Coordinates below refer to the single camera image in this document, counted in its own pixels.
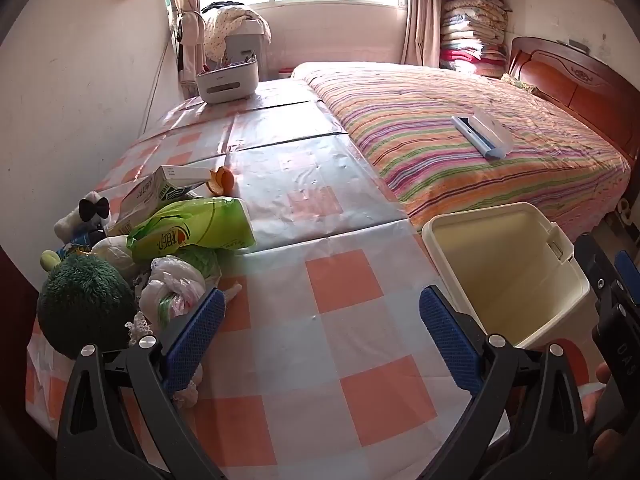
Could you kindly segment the white plastic bag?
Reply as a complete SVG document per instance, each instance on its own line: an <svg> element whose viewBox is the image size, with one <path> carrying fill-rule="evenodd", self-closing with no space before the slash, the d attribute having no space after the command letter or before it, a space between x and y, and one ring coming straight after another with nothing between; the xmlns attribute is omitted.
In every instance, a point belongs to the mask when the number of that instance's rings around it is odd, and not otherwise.
<svg viewBox="0 0 640 480"><path fill-rule="evenodd" d="M170 321L193 310L206 292L216 288L221 270L216 252L186 258L168 255L151 261L150 274L142 288L139 308L154 333L159 334Z"/></svg>

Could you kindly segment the green plush toy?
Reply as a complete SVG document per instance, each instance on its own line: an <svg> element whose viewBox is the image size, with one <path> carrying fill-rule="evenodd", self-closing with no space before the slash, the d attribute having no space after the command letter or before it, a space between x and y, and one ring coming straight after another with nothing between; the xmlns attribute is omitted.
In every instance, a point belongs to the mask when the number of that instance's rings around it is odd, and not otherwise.
<svg viewBox="0 0 640 480"><path fill-rule="evenodd" d="M71 360L87 344L102 351L126 348L126 324L138 312L134 291L119 272L94 255L71 255L44 281L37 304L40 330Z"/></svg>

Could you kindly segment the green plastic snack bag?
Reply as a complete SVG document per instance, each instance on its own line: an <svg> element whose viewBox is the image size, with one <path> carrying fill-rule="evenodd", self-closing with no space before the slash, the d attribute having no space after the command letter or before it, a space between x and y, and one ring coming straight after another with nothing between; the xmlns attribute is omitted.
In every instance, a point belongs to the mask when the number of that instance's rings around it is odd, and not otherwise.
<svg viewBox="0 0 640 480"><path fill-rule="evenodd" d="M242 249L255 237L242 200L200 197L160 208L127 236L135 262L175 255L183 247Z"/></svg>

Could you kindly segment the white plush toy with bow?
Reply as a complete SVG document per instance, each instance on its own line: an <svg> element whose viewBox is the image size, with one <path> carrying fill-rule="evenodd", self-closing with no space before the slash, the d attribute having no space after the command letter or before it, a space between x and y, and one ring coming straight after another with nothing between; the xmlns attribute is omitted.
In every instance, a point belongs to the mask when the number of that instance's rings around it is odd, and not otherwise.
<svg viewBox="0 0 640 480"><path fill-rule="evenodd" d="M97 229L104 229L111 221L111 204L107 197L96 191L89 192L77 206L53 227L54 234L63 243Z"/></svg>

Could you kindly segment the white medicine carton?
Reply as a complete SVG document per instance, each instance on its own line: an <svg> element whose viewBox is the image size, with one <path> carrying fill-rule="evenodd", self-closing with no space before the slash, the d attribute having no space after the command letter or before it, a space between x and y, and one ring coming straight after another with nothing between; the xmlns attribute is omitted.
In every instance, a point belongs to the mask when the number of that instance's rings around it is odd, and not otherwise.
<svg viewBox="0 0 640 480"><path fill-rule="evenodd" d="M108 236L127 235L152 214L204 184L210 178L207 168L162 165L143 178L122 199L117 221L107 229Z"/></svg>

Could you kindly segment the orange peel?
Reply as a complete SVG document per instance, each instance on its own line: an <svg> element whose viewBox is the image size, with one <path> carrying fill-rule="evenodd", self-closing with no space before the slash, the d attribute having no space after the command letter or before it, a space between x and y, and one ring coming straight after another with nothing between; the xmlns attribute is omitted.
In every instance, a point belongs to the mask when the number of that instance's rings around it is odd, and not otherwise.
<svg viewBox="0 0 640 480"><path fill-rule="evenodd" d="M216 170L209 171L209 180L206 186L213 196L230 196L235 185L235 178L232 171L220 166Z"/></svg>

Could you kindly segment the cream plastic trash bin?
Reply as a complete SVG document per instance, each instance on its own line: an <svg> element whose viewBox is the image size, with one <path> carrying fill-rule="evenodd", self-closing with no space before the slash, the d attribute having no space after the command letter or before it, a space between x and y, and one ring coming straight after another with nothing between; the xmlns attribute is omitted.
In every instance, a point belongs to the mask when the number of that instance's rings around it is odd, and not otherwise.
<svg viewBox="0 0 640 480"><path fill-rule="evenodd" d="M558 338L589 294L574 244L530 203L439 214L421 235L456 310L514 346Z"/></svg>

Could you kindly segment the checkered orange white tablecloth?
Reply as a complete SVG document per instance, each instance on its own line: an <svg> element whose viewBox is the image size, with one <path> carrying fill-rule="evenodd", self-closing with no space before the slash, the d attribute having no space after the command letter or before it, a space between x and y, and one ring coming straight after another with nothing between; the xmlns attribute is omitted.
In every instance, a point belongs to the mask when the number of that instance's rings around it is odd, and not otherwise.
<svg viewBox="0 0 640 480"><path fill-rule="evenodd" d="M176 108L98 189L113 208L162 165L227 167L255 241L184 418L231 479L413 479L468 395L420 319L439 283L418 231L304 84Z"/></svg>

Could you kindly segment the white blue box on bed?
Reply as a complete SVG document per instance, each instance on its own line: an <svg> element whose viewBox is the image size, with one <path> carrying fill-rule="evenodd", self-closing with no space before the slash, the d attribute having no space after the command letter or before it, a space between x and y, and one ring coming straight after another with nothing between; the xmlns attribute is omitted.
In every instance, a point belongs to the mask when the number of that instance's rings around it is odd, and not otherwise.
<svg viewBox="0 0 640 480"><path fill-rule="evenodd" d="M505 159L513 150L511 130L480 108L471 115L452 115L451 122L484 159Z"/></svg>

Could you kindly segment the red wooden headboard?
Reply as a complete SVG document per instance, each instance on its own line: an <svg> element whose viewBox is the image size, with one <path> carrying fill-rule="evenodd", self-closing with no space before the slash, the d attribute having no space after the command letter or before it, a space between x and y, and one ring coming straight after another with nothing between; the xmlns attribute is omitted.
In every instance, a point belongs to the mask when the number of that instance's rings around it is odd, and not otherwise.
<svg viewBox="0 0 640 480"><path fill-rule="evenodd" d="M512 40L509 75L532 84L610 141L629 160L639 155L639 90L604 63L565 44L536 37Z"/></svg>

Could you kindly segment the striped colourful bedspread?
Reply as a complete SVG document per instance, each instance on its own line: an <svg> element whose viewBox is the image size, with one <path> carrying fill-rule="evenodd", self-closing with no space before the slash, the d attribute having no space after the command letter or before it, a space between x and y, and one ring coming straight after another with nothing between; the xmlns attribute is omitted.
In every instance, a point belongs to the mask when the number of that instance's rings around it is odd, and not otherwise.
<svg viewBox="0 0 640 480"><path fill-rule="evenodd" d="M372 62L307 62L293 70L422 228L436 214L527 202L569 238L614 210L628 159L559 107L500 80ZM488 160L454 126L480 110L513 134Z"/></svg>

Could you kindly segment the white desk organizer box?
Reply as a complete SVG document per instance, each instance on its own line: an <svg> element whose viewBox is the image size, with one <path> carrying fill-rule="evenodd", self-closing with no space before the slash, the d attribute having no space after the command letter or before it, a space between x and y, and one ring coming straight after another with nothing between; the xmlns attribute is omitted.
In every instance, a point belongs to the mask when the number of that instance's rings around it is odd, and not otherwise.
<svg viewBox="0 0 640 480"><path fill-rule="evenodd" d="M248 58L243 63L200 73L195 81L200 98L209 105L245 99L258 86L258 62L256 58Z"/></svg>

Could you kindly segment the pink curtain right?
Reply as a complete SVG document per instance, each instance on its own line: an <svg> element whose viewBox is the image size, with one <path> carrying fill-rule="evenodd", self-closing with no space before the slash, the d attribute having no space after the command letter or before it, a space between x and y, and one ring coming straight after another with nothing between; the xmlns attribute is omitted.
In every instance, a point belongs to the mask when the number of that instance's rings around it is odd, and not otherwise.
<svg viewBox="0 0 640 480"><path fill-rule="evenodd" d="M400 62L438 67L442 0L408 0Z"/></svg>

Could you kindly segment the stack of folded quilts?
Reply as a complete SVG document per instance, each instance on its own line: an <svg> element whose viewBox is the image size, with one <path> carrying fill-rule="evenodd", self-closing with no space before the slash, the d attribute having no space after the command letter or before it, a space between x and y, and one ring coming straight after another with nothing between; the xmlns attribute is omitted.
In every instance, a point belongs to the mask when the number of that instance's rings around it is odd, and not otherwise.
<svg viewBox="0 0 640 480"><path fill-rule="evenodd" d="M506 71L506 25L502 0L448 0L442 6L439 67L500 79Z"/></svg>

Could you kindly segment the grey fan heater with cloth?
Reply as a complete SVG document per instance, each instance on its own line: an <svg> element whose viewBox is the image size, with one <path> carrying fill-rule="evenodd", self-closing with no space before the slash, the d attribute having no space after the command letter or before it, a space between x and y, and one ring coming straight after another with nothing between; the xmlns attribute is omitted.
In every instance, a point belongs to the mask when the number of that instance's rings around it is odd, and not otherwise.
<svg viewBox="0 0 640 480"><path fill-rule="evenodd" d="M203 18L204 55L214 65L243 61L251 55L260 60L271 42L268 22L245 4L217 6L207 10Z"/></svg>

